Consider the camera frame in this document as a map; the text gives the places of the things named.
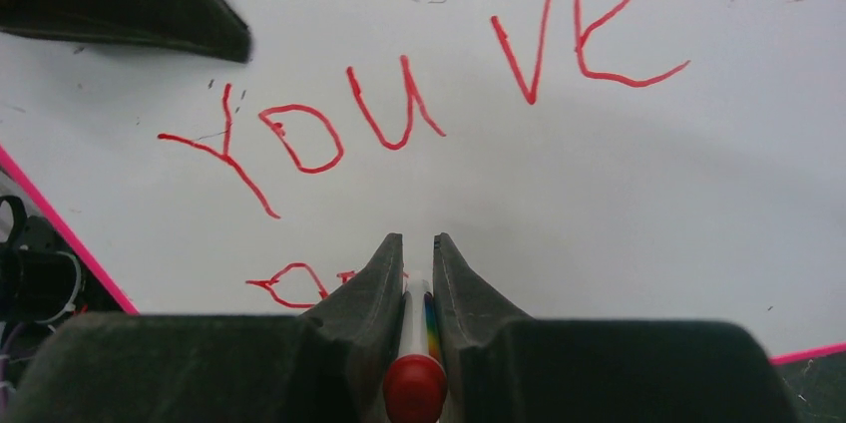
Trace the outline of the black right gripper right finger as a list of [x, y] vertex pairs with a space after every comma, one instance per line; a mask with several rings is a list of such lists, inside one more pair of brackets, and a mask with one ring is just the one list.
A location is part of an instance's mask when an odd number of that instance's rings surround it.
[[743, 328], [717, 321], [540, 319], [434, 239], [446, 422], [793, 422]]

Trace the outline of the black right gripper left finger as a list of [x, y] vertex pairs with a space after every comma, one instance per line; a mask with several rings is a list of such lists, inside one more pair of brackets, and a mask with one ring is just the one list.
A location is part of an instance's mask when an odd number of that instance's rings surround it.
[[2, 420], [383, 422], [402, 269], [391, 233], [297, 316], [75, 316], [37, 351]]

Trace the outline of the white red marker pen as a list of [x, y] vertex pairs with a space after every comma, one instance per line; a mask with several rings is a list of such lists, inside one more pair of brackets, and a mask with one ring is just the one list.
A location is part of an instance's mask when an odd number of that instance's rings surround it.
[[392, 423], [435, 423], [448, 393], [442, 362], [439, 326], [430, 283], [419, 274], [409, 277], [397, 356], [382, 383], [387, 417]]

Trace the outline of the pink framed whiteboard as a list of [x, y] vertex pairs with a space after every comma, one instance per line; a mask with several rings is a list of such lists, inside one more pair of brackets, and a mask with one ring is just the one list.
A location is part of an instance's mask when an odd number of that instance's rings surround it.
[[542, 317], [845, 339], [845, 0], [226, 0], [238, 65], [1, 39], [1, 161], [121, 303], [291, 312], [446, 232]]

